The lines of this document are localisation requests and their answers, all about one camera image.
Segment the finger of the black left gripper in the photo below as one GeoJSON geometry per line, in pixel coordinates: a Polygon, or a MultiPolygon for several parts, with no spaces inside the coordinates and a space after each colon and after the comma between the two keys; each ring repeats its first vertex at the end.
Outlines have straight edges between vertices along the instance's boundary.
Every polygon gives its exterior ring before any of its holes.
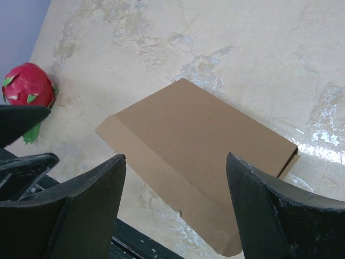
{"type": "Polygon", "coordinates": [[[53,153],[16,157],[1,149],[1,201],[18,201],[59,162],[53,153]]]}
{"type": "Polygon", "coordinates": [[[40,105],[1,105],[1,147],[16,141],[50,113],[49,108],[40,105]]]}

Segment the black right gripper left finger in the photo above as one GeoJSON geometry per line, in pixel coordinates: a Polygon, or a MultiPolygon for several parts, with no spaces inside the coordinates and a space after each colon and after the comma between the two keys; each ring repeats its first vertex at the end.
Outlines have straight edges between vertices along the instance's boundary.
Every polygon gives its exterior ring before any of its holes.
{"type": "Polygon", "coordinates": [[[115,155],[80,175],[91,180],[84,190],[59,185],[18,201],[1,201],[1,258],[51,258],[56,251],[108,257],[126,158],[115,155]]]}

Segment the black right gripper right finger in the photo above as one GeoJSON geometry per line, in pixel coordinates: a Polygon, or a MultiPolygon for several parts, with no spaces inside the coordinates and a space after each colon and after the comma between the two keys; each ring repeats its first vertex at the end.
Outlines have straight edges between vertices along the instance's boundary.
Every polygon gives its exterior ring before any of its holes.
{"type": "Polygon", "coordinates": [[[229,153],[226,173],[245,258],[344,258],[344,202],[291,185],[229,153]]]}

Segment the brown cardboard box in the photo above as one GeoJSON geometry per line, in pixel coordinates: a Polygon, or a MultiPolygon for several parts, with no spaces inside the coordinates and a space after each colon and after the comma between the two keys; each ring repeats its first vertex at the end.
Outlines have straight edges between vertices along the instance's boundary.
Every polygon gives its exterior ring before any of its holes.
{"type": "Polygon", "coordinates": [[[280,179],[299,158],[296,144],[186,79],[108,116],[96,133],[226,257],[242,251],[227,155],[280,179]]]}

